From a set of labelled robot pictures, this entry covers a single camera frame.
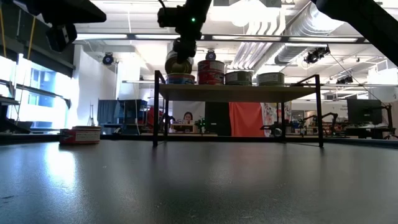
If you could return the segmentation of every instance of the shelf leg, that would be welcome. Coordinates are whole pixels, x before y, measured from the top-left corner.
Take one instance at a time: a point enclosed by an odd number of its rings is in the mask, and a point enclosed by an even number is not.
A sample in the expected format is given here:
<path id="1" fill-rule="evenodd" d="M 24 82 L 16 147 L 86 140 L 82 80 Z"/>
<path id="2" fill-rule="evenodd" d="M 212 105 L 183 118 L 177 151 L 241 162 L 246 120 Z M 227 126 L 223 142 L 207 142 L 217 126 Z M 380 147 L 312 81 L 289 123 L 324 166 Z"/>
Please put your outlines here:
<path id="1" fill-rule="evenodd" d="M 285 102 L 280 103 L 280 112 L 281 112 L 281 119 L 282 119 L 282 140 L 285 141 L 286 139 L 286 122 L 285 122 Z"/>
<path id="2" fill-rule="evenodd" d="M 155 72 L 155 100 L 154 100 L 154 136 L 153 146 L 157 146 L 157 133 L 159 132 L 159 74 Z"/>
<path id="3" fill-rule="evenodd" d="M 167 140 L 167 136 L 169 134 L 169 99 L 166 99 L 165 106 L 165 123 L 164 123 L 164 140 Z"/>
<path id="4" fill-rule="evenodd" d="M 276 123 L 279 124 L 279 103 L 276 104 Z"/>
<path id="5" fill-rule="evenodd" d="M 318 140 L 319 147 L 323 147 L 323 128 L 322 128 L 322 103 L 321 103 L 321 85 L 319 75 L 315 75 L 315 94 L 317 96 L 317 116 L 318 116 Z"/>

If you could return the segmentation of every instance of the ceiling light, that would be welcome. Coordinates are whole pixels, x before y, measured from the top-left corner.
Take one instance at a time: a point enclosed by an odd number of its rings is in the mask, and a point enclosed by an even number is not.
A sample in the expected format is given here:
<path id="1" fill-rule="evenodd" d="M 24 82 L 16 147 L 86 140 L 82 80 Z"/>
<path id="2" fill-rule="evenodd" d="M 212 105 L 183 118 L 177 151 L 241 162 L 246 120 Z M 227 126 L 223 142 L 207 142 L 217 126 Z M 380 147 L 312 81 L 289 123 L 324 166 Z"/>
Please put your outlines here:
<path id="1" fill-rule="evenodd" d="M 179 35 L 158 35 L 158 34 L 136 34 L 137 39 L 166 39 L 174 40 L 179 38 Z"/>
<path id="2" fill-rule="evenodd" d="M 293 9 L 295 6 L 295 3 L 282 3 L 282 9 Z"/>
<path id="3" fill-rule="evenodd" d="M 358 38 L 350 37 L 290 37 L 293 42 L 356 42 Z"/>
<path id="4" fill-rule="evenodd" d="M 213 40 L 244 40 L 258 42 L 277 42 L 280 37 L 264 37 L 264 36 L 245 36 L 245 35 L 214 35 Z"/>
<path id="5" fill-rule="evenodd" d="M 141 81 L 123 81 L 123 83 L 140 83 L 140 84 L 144 84 L 144 83 L 155 83 L 155 80 L 141 80 Z"/>
<path id="6" fill-rule="evenodd" d="M 327 47 L 327 44 L 311 44 L 311 43 L 286 43 L 287 47 Z"/>
<path id="7" fill-rule="evenodd" d="M 126 39 L 126 34 L 77 34 L 76 40 Z"/>

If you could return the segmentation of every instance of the security camera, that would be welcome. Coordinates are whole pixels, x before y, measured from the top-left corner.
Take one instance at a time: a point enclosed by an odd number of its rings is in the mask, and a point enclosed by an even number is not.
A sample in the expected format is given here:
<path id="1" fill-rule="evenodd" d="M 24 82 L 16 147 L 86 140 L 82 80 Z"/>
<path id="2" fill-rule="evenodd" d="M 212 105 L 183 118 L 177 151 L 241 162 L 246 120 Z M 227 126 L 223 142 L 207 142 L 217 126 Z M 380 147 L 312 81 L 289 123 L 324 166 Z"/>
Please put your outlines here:
<path id="1" fill-rule="evenodd" d="M 102 59 L 102 63 L 106 66 L 110 66 L 112 65 L 113 62 L 114 62 L 113 53 L 106 52 L 104 58 Z"/>

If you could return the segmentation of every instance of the computer monitor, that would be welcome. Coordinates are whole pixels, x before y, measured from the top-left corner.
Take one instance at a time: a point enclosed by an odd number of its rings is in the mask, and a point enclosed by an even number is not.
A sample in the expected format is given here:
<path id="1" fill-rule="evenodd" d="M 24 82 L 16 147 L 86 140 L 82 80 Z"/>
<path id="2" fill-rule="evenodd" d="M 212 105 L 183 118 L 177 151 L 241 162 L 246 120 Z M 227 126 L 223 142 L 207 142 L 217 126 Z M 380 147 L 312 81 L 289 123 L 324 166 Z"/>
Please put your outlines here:
<path id="1" fill-rule="evenodd" d="M 348 121 L 350 123 L 382 123 L 382 109 L 380 100 L 355 100 L 347 99 Z"/>

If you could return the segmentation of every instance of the speaker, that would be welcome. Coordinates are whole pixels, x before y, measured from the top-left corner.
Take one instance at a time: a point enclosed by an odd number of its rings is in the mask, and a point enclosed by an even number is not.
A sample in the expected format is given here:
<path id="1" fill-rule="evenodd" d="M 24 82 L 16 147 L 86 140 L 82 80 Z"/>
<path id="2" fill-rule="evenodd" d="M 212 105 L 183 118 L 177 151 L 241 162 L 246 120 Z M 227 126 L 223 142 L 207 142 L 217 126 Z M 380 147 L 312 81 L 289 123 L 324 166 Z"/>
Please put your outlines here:
<path id="1" fill-rule="evenodd" d="M 231 120 L 229 119 L 229 103 L 206 102 L 206 132 L 218 136 L 231 136 Z"/>

